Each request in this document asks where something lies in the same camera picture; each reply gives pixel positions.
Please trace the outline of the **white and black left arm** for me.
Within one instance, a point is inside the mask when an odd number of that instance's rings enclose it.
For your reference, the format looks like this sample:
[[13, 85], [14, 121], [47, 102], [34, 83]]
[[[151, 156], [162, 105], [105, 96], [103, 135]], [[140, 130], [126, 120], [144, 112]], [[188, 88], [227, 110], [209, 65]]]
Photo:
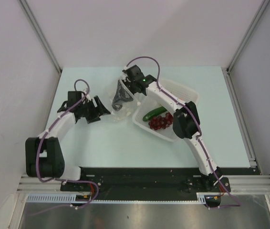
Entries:
[[60, 143], [81, 118], [85, 118], [90, 124], [100, 121], [102, 115], [110, 113], [98, 96], [91, 99], [84, 92], [69, 91], [67, 100], [58, 109], [51, 126], [37, 137], [26, 140], [26, 174], [37, 177], [41, 182], [52, 179], [71, 180], [71, 185], [76, 190], [84, 190], [88, 179], [81, 175], [80, 167], [65, 163]]

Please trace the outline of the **dark round fake fruit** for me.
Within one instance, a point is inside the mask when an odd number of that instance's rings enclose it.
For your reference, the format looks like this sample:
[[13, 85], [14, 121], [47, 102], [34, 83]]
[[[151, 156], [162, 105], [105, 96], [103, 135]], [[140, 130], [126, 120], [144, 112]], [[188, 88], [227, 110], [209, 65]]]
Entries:
[[112, 104], [112, 108], [114, 111], [120, 111], [122, 109], [123, 105], [122, 104]]

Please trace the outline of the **clear zip top bag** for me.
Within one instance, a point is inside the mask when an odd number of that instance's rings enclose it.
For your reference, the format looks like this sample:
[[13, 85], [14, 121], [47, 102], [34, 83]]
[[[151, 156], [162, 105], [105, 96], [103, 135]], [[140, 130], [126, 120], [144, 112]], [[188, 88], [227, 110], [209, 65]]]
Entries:
[[114, 80], [105, 89], [106, 108], [111, 122], [121, 122], [130, 117], [141, 105], [138, 95], [133, 95], [121, 78]]

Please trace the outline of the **green fake vegetable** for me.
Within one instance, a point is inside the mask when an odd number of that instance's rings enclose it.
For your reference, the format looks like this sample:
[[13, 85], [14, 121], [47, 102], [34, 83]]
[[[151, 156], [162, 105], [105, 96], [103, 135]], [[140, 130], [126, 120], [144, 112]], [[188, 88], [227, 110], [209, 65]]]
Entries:
[[144, 122], [147, 122], [149, 120], [151, 120], [152, 118], [156, 117], [156, 116], [159, 116], [161, 115], [162, 113], [166, 112], [167, 110], [161, 106], [161, 107], [158, 107], [158, 108], [155, 108], [154, 110], [148, 112], [147, 114], [145, 114], [142, 118], [142, 120]]

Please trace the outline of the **dark purple fake grapes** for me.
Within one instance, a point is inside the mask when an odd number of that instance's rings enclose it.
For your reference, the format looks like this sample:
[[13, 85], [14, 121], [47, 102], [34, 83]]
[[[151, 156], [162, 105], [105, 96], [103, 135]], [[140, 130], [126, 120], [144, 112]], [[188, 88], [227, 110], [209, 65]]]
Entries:
[[155, 131], [169, 128], [172, 124], [173, 116], [170, 113], [166, 113], [164, 116], [155, 116], [148, 122], [150, 129]]

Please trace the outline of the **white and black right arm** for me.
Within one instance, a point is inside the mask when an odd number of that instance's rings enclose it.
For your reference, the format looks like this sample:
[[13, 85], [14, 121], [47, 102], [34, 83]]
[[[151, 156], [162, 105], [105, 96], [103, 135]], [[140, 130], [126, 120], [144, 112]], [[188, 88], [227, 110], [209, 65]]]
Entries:
[[135, 94], [143, 94], [158, 102], [173, 116], [173, 132], [183, 139], [190, 147], [197, 163], [202, 179], [203, 188], [214, 191], [221, 184], [223, 173], [212, 159], [202, 140], [202, 131], [194, 102], [186, 102], [164, 88], [159, 78], [145, 76], [137, 65], [126, 66], [123, 76], [118, 80], [112, 108], [115, 112], [126, 109], [134, 103]]

